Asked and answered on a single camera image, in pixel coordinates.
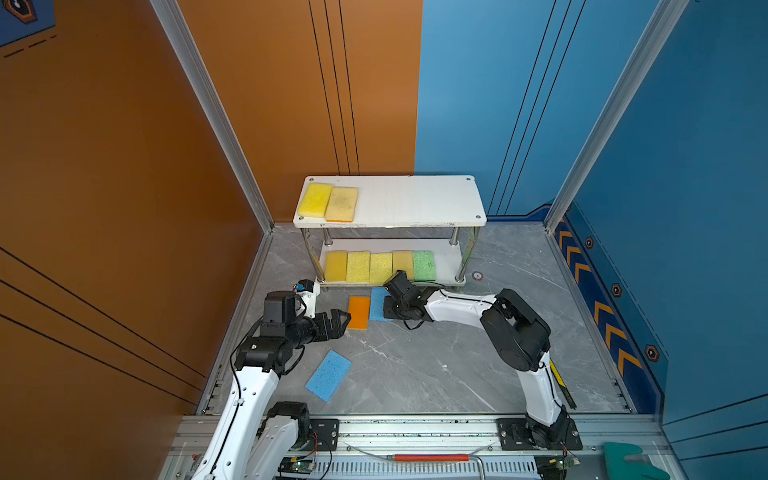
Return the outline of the small blue sponge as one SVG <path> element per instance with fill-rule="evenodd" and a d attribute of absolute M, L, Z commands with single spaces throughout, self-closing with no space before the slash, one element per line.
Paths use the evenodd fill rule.
<path fill-rule="evenodd" d="M 387 296 L 388 292 L 383 287 L 376 287 L 371 290 L 369 308 L 370 321 L 387 321 L 387 318 L 384 316 L 384 303 Z"/>

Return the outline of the orange sponge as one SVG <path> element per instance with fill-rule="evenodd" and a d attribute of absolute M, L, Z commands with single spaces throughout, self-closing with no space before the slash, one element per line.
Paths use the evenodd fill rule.
<path fill-rule="evenodd" d="M 348 324 L 349 330 L 366 330 L 369 323 L 371 298 L 365 296 L 351 296 L 349 298 L 347 312 L 351 316 Z"/>

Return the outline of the green sponge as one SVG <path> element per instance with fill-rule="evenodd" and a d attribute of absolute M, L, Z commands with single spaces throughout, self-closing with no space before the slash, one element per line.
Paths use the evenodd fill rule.
<path fill-rule="evenodd" d="M 433 251 L 414 251 L 413 273 L 418 282 L 434 282 L 437 279 L 437 268 Z"/>

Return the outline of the dark yellow sponge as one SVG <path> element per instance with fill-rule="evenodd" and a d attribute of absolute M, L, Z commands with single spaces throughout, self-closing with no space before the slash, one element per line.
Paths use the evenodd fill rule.
<path fill-rule="evenodd" d="M 414 260 L 412 251 L 394 251 L 392 253 L 393 272 L 403 271 L 410 281 L 415 280 Z"/>

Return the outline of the light yellow sponge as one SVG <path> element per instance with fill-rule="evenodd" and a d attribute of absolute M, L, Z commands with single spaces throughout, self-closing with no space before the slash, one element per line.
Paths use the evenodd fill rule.
<path fill-rule="evenodd" d="M 368 284 L 370 282 L 369 251 L 354 251 L 347 254 L 346 282 Z"/>
<path fill-rule="evenodd" d="M 392 253 L 372 253 L 370 255 L 369 282 L 372 285 L 383 285 L 392 275 Z"/>

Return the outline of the thick yellow sponge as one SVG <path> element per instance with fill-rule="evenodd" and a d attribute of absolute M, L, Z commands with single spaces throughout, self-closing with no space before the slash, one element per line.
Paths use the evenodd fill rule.
<path fill-rule="evenodd" d="M 330 251 L 325 257 L 325 281 L 345 283 L 347 278 L 347 251 Z"/>

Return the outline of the white two-tier shelf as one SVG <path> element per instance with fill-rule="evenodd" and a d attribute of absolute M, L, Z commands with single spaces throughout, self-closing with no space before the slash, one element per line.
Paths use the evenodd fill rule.
<path fill-rule="evenodd" d="M 355 188 L 351 222 L 328 222 L 296 213 L 315 280 L 324 286 L 327 254 L 333 251 L 431 251 L 435 281 L 462 286 L 479 230 L 487 218 L 471 175 L 308 176 L 315 184 Z"/>

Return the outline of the tan yellow sponge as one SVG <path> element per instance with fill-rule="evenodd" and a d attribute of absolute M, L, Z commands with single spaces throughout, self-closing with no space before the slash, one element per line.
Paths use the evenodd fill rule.
<path fill-rule="evenodd" d="M 355 217 L 358 195 L 357 188 L 333 187 L 325 211 L 325 220 L 351 223 Z"/>

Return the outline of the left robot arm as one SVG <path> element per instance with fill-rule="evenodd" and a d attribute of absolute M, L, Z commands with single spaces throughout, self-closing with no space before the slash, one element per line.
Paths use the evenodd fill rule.
<path fill-rule="evenodd" d="M 306 404 L 268 404 L 295 351 L 344 336 L 352 315 L 315 311 L 318 291 L 267 294 L 263 314 L 230 356 L 232 385 L 195 479 L 272 479 L 289 451 L 309 441 Z"/>

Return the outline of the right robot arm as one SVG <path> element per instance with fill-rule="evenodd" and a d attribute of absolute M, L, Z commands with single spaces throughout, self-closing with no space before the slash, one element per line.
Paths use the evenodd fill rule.
<path fill-rule="evenodd" d="M 583 448 L 580 432 L 557 393 L 550 358 L 551 329 L 514 290 L 465 295 L 420 287 L 399 270 L 385 284 L 384 317 L 405 323 L 452 322 L 483 330 L 497 354 L 517 372 L 525 416 L 496 421 L 505 451 Z"/>

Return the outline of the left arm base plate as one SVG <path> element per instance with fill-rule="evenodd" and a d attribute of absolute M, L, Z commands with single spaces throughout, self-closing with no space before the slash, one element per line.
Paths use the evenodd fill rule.
<path fill-rule="evenodd" d="M 337 450 L 340 430 L 338 418 L 310 417 L 300 424 L 297 448 L 300 451 L 311 451 L 315 448 L 321 452 Z"/>

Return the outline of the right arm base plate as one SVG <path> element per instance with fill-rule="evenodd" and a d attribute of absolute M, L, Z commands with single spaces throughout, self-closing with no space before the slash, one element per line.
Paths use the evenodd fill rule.
<path fill-rule="evenodd" d="M 570 417 L 551 426 L 523 418 L 500 418 L 496 426 L 503 451 L 583 449 L 580 432 Z"/>

